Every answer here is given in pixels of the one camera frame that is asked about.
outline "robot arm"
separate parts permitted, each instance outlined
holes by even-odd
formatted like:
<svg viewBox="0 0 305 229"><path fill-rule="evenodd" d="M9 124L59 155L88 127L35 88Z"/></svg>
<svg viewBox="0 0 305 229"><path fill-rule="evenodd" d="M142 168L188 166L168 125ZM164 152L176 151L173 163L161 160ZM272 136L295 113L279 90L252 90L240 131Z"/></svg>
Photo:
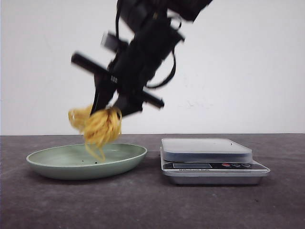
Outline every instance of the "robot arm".
<svg viewBox="0 0 305 229"><path fill-rule="evenodd" d="M95 98L91 114L105 109L118 92L115 102L122 115L142 111L143 102L158 108L164 106L160 100L149 94L145 88L157 88L167 84L175 74L176 61L174 48L184 37L171 26L167 10L177 12L182 18L194 21L199 12L212 0L118 0L116 34L103 37L104 46L116 56L108 68L94 63L79 53L72 56L71 62L94 74ZM120 40L118 21L122 18L135 33L128 43ZM163 60L173 54L174 65L168 77L158 85L148 86Z"/></svg>

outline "light green bowl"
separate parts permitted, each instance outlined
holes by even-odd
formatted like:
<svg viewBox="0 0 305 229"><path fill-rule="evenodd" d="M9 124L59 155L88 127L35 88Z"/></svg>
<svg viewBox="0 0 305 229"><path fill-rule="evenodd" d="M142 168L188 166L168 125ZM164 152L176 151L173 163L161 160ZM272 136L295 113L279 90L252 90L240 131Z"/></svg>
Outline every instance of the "light green bowl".
<svg viewBox="0 0 305 229"><path fill-rule="evenodd" d="M147 149L130 144L106 144L106 157L99 162L85 149L84 144L59 146L40 150L27 156L30 167L38 174L61 180L85 180L109 177L136 167Z"/></svg>

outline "plate rim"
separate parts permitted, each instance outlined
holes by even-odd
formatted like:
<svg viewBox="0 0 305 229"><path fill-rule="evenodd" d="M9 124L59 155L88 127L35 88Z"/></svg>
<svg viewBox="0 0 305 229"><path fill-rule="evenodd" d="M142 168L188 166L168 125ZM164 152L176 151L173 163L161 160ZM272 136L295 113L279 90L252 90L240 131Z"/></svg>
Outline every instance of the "plate rim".
<svg viewBox="0 0 305 229"><path fill-rule="evenodd" d="M72 144L72 145L65 145L65 146L80 146L80 145L85 145L85 144ZM26 156L26 160L27 160L27 162L28 162L29 164L32 164L32 165L35 165L35 166L50 167L50 168L100 167L100 166L105 166L105 165L110 165L110 164L116 164L116 163L118 163L118 162L129 161L129 160L132 160L132 159L135 159L135 158L144 156L144 155L146 155L146 153L148 152L147 148L145 148L145 147L143 147L143 146L135 145L135 144L108 143L107 145L129 145L129 146L137 146L137 147L143 148L145 151L144 151L143 153L141 153L140 155L138 155L138 156L130 157L130 158L123 159L123 160L119 160L119 161L112 161L112 162L107 162L107 163L104 163L104 164L83 165L83 166L82 166L82 165L79 165L79 166L50 166L50 165L47 165L47 164L36 163L36 162L33 162L33 161L31 161L31 160L29 159L31 155L36 154L36 153L38 153L38 152L41 152L41 151L44 151L44 150L47 150L47 149L54 149L54 148L64 147L64 146L55 146L55 147L50 147L50 148L46 148L46 149L41 149L41 150L35 151L35 152L33 152L33 153L30 153L29 155Z"/></svg>

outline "black strap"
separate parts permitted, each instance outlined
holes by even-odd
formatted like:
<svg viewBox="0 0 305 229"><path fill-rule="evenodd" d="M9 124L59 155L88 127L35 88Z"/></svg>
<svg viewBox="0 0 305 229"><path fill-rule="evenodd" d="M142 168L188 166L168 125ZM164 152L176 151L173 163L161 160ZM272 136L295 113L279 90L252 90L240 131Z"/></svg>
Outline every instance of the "black strap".
<svg viewBox="0 0 305 229"><path fill-rule="evenodd" d="M119 38L119 19L120 19L120 14L121 14L121 9L122 9L122 0L118 0L117 4L117 11L116 11L116 16L115 16L115 37L116 39L120 40Z"/></svg>
<svg viewBox="0 0 305 229"><path fill-rule="evenodd" d="M146 85L147 88L155 89L155 88L158 88L158 87L162 87L162 86L166 85L173 78L173 76L176 73L176 56L175 56L174 50L172 50L172 54L173 54L173 68L172 68L170 74L165 78L165 80L163 80L159 84L156 84L156 85Z"/></svg>

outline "dark gray table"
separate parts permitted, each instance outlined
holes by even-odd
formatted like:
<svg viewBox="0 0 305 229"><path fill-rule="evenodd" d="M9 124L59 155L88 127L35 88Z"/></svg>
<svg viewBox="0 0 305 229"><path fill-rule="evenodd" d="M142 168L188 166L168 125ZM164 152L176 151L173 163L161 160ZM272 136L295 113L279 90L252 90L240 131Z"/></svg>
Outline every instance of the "dark gray table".
<svg viewBox="0 0 305 229"><path fill-rule="evenodd" d="M176 186L160 171L162 137L223 137L271 169L258 186ZM32 172L36 150L82 143L81 136L1 137L1 228L305 228L305 134L123 135L149 152L134 170L88 181Z"/></svg>

